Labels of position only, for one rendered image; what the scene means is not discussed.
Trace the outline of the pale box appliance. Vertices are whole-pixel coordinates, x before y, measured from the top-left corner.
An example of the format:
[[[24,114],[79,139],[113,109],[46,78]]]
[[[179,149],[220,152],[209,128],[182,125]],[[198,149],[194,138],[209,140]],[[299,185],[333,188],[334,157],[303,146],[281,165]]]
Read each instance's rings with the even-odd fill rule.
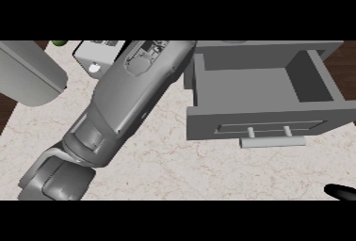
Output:
[[[126,42],[123,40],[83,40],[73,52],[86,73],[101,79],[110,69]]]

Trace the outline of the grey open drawer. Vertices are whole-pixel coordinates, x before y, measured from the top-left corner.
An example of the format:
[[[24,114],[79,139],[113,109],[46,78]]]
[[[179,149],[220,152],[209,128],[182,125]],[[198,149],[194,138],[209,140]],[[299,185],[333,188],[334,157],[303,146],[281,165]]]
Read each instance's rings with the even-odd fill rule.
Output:
[[[319,53],[283,56],[195,55],[197,106],[219,111],[333,108],[345,103]]]

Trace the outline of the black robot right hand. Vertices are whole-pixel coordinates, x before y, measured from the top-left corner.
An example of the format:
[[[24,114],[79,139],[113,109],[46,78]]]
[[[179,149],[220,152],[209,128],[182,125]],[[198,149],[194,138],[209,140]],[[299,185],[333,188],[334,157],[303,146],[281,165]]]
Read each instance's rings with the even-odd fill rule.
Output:
[[[340,201],[356,201],[356,189],[345,185],[328,184],[324,192]]]

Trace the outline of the grey drawer front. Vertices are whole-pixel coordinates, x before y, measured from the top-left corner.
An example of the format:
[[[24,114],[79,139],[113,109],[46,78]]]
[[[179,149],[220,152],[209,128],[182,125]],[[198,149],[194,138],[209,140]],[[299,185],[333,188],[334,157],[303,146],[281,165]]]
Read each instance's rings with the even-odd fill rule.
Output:
[[[220,107],[189,106],[187,139],[284,137],[288,126],[294,136],[316,136],[356,121],[356,101]]]

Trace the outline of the grey rounded appliance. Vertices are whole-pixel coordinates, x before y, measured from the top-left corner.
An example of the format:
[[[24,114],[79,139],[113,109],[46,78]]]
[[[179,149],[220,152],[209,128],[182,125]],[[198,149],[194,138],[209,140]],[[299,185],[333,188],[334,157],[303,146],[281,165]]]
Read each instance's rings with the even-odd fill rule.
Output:
[[[0,40],[0,93],[25,106],[51,103],[67,88],[67,73],[33,40]]]

